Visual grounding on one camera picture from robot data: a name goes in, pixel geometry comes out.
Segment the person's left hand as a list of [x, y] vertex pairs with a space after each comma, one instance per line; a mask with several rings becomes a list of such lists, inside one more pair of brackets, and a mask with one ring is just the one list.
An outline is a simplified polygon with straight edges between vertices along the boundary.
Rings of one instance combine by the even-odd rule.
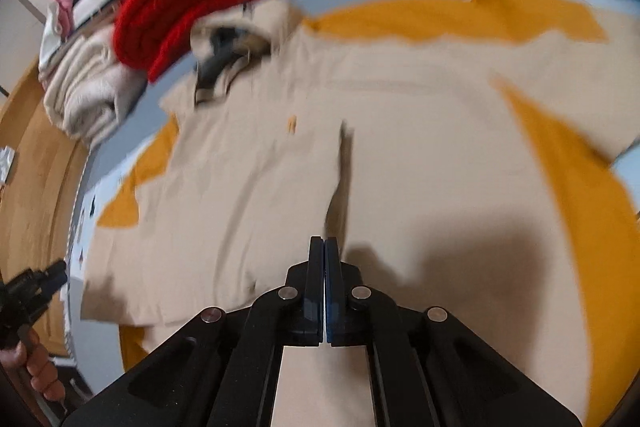
[[26, 369], [29, 384], [35, 392], [50, 402], [60, 402], [65, 398], [65, 388], [58, 378], [58, 370], [51, 362], [48, 350], [40, 343], [38, 334], [28, 331], [29, 347], [20, 340], [14, 347], [1, 351], [1, 364], [9, 371]]

